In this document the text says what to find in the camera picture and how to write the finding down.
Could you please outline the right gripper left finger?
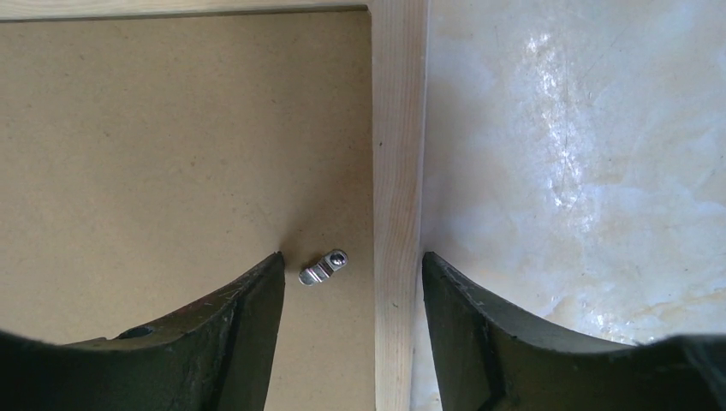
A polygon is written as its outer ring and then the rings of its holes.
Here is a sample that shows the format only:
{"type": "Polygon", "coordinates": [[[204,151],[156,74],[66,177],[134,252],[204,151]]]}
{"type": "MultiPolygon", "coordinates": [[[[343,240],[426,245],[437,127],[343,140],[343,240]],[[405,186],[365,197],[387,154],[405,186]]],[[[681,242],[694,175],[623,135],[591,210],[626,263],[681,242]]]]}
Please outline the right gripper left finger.
{"type": "Polygon", "coordinates": [[[242,276],[118,337],[1,335],[4,410],[261,410],[283,310],[273,253],[242,276]]]}

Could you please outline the light wooden picture frame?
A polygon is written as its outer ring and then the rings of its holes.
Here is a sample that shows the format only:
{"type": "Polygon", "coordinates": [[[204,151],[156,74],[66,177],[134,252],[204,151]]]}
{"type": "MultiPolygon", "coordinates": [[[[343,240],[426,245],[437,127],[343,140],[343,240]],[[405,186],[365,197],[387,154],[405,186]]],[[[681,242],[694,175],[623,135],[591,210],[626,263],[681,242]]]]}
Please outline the light wooden picture frame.
{"type": "MultiPolygon", "coordinates": [[[[5,21],[341,9],[342,1],[4,1],[5,21]]],[[[425,140],[426,1],[369,1],[372,16],[375,407],[411,405],[425,140]]]]}

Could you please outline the brown cardboard backing board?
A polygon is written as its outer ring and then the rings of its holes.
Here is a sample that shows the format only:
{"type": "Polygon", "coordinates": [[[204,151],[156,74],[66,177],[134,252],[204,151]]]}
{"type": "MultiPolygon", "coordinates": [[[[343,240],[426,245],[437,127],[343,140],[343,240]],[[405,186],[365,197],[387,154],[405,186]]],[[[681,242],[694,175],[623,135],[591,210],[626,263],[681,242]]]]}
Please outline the brown cardboard backing board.
{"type": "Polygon", "coordinates": [[[266,408],[374,409],[371,117],[365,11],[2,24],[2,328],[115,337],[281,251],[266,408]]]}

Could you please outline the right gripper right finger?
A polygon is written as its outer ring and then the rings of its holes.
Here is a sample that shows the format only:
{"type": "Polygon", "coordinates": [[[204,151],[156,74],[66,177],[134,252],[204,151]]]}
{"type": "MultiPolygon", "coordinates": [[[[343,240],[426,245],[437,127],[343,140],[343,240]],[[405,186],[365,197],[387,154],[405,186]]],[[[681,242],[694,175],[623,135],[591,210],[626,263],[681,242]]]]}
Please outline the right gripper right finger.
{"type": "Polygon", "coordinates": [[[446,410],[722,410],[725,338],[630,346],[572,331],[480,287],[433,252],[422,280],[446,410]]]}

